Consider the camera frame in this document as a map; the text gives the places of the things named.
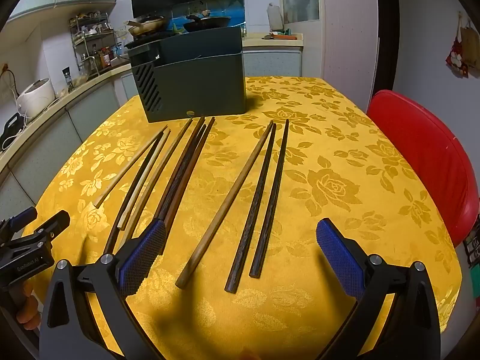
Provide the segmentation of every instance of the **metal screw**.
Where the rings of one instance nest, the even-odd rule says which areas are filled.
[[[65,260],[65,259],[61,259],[57,264],[58,269],[63,269],[66,266],[67,266],[67,260]]]
[[[415,262],[415,264],[413,264],[413,266],[414,266],[415,269],[416,269],[417,271],[419,271],[419,272],[425,270],[425,266],[424,266],[423,263],[420,262],[420,261]]]
[[[380,257],[378,254],[372,254],[370,256],[370,262],[374,266],[379,266],[382,263],[382,257]]]
[[[112,260],[113,260],[113,256],[111,254],[104,254],[102,257],[100,257],[100,262],[102,264],[111,263]]]

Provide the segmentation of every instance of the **floral tablecloth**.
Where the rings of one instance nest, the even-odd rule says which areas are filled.
[[[312,359],[348,315],[345,295],[315,242],[317,222],[329,217],[367,254],[388,263],[425,263],[442,330],[457,299],[460,267],[438,211],[409,164],[350,100],[321,79],[247,78],[249,110],[220,116],[193,172],[165,254],[155,261],[138,293],[128,297],[135,316],[168,359],[235,359],[249,347],[263,359]],[[236,295],[224,291],[263,158],[260,156],[203,257],[187,290],[175,280],[246,159],[273,119],[279,131],[259,219]],[[290,132],[277,212],[260,279],[248,276],[266,210],[282,131]],[[166,147],[185,120],[170,121]],[[70,227],[55,241],[56,261],[93,263],[141,161],[99,209],[92,202],[135,151],[164,123],[148,124],[138,97],[103,123],[51,182],[32,231],[58,210]],[[152,218],[188,140],[189,128],[144,210],[136,234]],[[51,270],[34,280],[45,296]],[[119,350],[95,297],[93,311],[107,344]],[[382,309],[365,349],[372,347],[392,298]]]

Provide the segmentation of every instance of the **blue gripper pad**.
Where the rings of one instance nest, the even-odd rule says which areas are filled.
[[[357,302],[365,292],[363,269],[349,252],[342,239],[337,235],[337,229],[332,223],[322,219],[317,225],[317,243],[327,257],[337,279],[345,293],[355,297]]]
[[[142,281],[148,276],[150,269],[158,256],[158,251],[165,243],[167,234],[165,224],[153,220],[138,239],[138,242],[118,271],[118,290],[123,296],[137,293]]]

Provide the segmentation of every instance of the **frying pan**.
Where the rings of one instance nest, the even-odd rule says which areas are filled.
[[[231,17],[228,16],[210,16],[200,19],[200,17],[195,15],[188,15],[186,18],[189,20],[193,20],[183,25],[184,29],[187,32],[228,27],[231,19]]]
[[[137,23],[136,21],[128,20],[125,25],[131,26],[128,32],[134,37],[142,35],[147,32],[164,31],[170,23],[170,19],[161,17],[160,19],[149,20],[145,23]]]

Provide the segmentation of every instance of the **red chair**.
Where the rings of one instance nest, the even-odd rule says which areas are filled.
[[[409,162],[457,247],[479,213],[477,181],[458,139],[435,115],[392,91],[379,91],[367,115]]]

